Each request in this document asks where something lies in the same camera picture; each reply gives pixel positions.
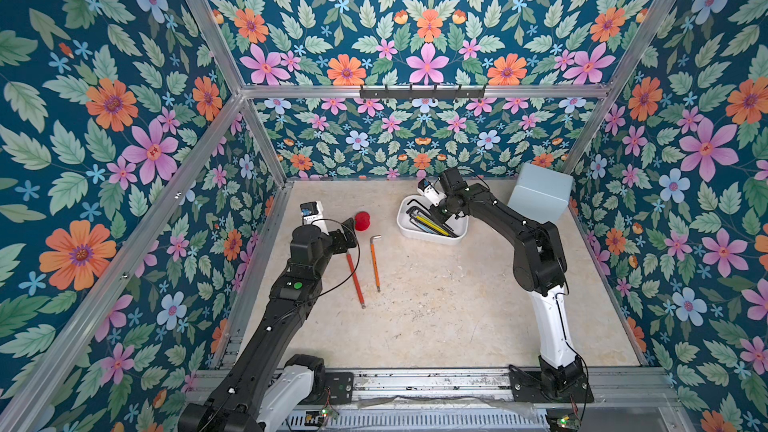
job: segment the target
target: blue floral background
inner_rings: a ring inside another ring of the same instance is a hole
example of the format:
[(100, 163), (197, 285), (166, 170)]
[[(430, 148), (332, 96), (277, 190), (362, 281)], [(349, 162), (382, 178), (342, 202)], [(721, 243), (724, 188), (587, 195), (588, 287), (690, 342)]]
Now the blue floral background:
[(640, 348), (706, 432), (768, 424), (766, 10), (678, 0), (576, 171)]

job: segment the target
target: ventilation grille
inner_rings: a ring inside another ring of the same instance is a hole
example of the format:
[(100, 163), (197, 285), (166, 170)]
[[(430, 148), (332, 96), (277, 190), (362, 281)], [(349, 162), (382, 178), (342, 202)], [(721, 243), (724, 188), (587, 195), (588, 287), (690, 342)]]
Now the ventilation grille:
[[(304, 412), (294, 410), (288, 417), (292, 430), (317, 430), (304, 426)], [(542, 430), (543, 415), (535, 422), (508, 410), (341, 410), (324, 429), (374, 430)], [(280, 428), (288, 430), (285, 423)]]

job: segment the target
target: white plastic tray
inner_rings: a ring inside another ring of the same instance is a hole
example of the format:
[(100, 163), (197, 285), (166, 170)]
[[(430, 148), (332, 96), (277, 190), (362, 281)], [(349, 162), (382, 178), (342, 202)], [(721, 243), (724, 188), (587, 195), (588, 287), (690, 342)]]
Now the white plastic tray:
[(410, 217), (408, 214), (406, 214), (406, 211), (414, 206), (414, 204), (411, 204), (408, 206), (408, 202), (411, 201), (411, 199), (417, 200), (419, 204), (424, 206), (424, 208), (429, 209), (430, 203), (429, 201), (422, 197), (422, 196), (408, 196), (405, 197), (402, 202), (400, 202), (400, 210), (397, 213), (397, 226), (400, 229), (400, 233), (405, 235), (408, 238), (417, 238), (419, 240), (426, 240), (428, 242), (436, 242), (437, 244), (445, 244), (445, 245), (457, 245), (459, 244), (465, 235), (467, 235), (467, 228), (469, 226), (469, 217), (451, 217), (446, 221), (446, 224), (453, 229), (453, 231), (458, 235), (458, 237), (445, 237), (443, 235), (437, 235), (437, 234), (428, 234), (427, 232), (424, 232), (422, 230), (419, 230), (417, 226), (414, 226), (410, 222)]

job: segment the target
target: red rubber object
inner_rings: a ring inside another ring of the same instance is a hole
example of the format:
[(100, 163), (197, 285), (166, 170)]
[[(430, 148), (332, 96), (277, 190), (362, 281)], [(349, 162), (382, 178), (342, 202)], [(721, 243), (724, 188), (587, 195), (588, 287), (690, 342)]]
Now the red rubber object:
[(360, 212), (355, 216), (355, 230), (364, 231), (371, 225), (371, 216), (368, 212)]

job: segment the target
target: marble floor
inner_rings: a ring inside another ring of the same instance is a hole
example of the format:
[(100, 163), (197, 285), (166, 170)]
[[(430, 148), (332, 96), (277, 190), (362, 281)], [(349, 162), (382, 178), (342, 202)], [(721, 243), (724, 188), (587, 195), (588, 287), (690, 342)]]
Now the marble floor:
[[(513, 184), (490, 181), (504, 201)], [(469, 219), (468, 234), (458, 246), (403, 237), (395, 217), (400, 201), (415, 193), (416, 181), (408, 179), (296, 182), (243, 347), (289, 257), (291, 233), (301, 225), (299, 204), (321, 201), (327, 218), (343, 221), (362, 210), (371, 216), (370, 228), (357, 235), (366, 309), (349, 280), (318, 301), (283, 360), (300, 353), (322, 357), (333, 368), (538, 366), (538, 328), (531, 300), (512, 276), (512, 246), (476, 218)], [(571, 294), (565, 303), (573, 346), (587, 365), (639, 365), (570, 212), (557, 226), (568, 261)], [(373, 277), (372, 235), (382, 236), (376, 242), (380, 293)], [(357, 250), (351, 254), (356, 258)], [(323, 290), (349, 273), (345, 256), (335, 255)]]

